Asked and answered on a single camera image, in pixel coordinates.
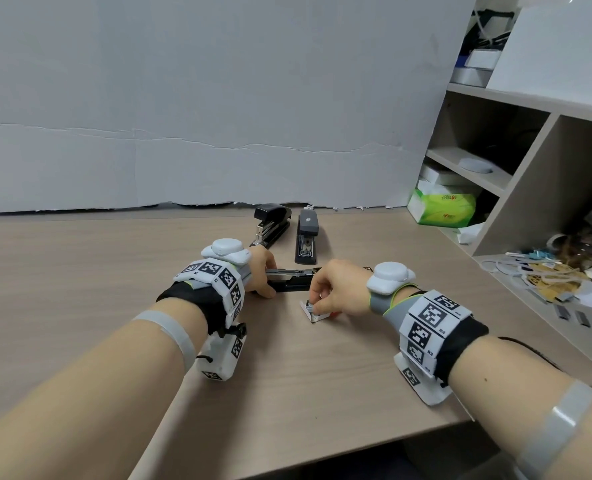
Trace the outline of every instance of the wooden desk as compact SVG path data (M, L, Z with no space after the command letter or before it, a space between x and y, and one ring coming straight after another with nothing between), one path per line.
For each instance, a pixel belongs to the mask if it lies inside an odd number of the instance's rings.
M219 237L253 238L246 216L45 220L0 217L0 415L147 307ZM472 309L592 384L592 363L435 228L404 210L320 213L319 261L406 263L427 289ZM294 267L295 226L272 248ZM234 377L190 371L132 479L236 479L467 420L455 398L426 407L392 362L396 333L377 317L311 324L298 301L250 296Z

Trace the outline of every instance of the person's right arm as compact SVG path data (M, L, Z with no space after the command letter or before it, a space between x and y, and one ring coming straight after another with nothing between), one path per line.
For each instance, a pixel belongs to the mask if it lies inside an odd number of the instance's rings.
M314 275L309 301L314 313L370 312L371 272L333 260ZM418 290L406 287L394 303ZM545 418L574 382L572 377L516 344L485 336L465 349L449 376L452 390L498 446L514 458L541 430ZM592 406L546 479L592 478Z

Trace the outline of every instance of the white board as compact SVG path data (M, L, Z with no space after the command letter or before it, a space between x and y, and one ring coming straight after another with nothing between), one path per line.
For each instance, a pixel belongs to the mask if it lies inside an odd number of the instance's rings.
M487 88L592 105L592 1L522 10Z
M0 212L405 205L474 0L0 0Z

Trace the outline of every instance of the black wristband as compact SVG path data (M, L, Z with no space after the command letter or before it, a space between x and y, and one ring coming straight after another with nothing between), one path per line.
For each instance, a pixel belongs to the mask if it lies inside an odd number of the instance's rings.
M207 320L208 335L225 329L225 306L222 304L222 297L211 286L195 290L186 282L175 282L163 291L156 301L164 298L180 298L198 306Z
M461 320L456 328L443 342L438 355L436 355L436 370L434 375L449 384L450 372L463 351L479 337L487 335L489 329L486 325L476 320L473 316Z

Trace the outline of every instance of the person's left arm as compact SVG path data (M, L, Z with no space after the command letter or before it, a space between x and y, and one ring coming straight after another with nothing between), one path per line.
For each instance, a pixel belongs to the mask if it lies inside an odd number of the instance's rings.
M246 291L271 298L265 267L274 256L250 248ZM198 352L207 338L201 309L165 298L161 311ZM131 321L32 391L0 419L0 479L125 479L140 459L185 375L179 346L159 325Z

